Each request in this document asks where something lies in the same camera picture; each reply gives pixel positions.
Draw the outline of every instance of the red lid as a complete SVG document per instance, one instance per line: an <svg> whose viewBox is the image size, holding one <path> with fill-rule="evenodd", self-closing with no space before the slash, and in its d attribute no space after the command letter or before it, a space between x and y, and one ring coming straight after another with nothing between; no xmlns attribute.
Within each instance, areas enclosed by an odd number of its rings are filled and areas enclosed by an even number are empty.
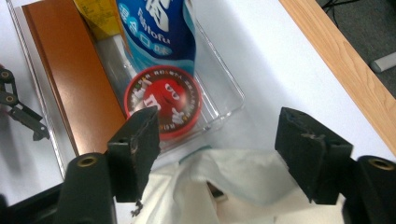
<svg viewBox="0 0 396 224"><path fill-rule="evenodd" d="M124 95L128 118L137 110L156 105L160 138L169 140L188 132L197 122L202 106L201 89L182 69L169 65L143 70L129 83Z"/></svg>

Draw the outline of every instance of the clear plastic container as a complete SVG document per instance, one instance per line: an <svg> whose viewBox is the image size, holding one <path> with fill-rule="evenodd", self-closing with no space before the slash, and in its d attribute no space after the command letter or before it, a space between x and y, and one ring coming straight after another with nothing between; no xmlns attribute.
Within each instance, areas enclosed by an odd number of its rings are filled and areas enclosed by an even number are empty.
<svg viewBox="0 0 396 224"><path fill-rule="evenodd" d="M197 54L194 78L203 96L200 118L188 133L168 141L161 141L162 151L178 147L196 136L216 131L225 120L243 108L245 102L233 75L219 56L199 22L195 23ZM96 49L106 70L110 84L123 108L123 98L136 71L124 54L120 35L96 43Z"/></svg>

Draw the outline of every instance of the yellow package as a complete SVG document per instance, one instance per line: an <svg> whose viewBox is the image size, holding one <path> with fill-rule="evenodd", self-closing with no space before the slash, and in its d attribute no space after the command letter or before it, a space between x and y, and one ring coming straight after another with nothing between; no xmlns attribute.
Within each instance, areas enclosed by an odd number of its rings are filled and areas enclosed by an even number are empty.
<svg viewBox="0 0 396 224"><path fill-rule="evenodd" d="M74 0L96 40L120 33L116 14L110 0Z"/></svg>

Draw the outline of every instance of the white fabric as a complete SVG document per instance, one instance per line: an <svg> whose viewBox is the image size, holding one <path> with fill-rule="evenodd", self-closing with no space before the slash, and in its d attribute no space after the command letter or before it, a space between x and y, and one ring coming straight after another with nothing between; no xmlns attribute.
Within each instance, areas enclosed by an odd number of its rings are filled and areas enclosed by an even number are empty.
<svg viewBox="0 0 396 224"><path fill-rule="evenodd" d="M207 182L227 200L216 203ZM314 206L276 152L205 149L151 173L134 223L275 223Z"/></svg>

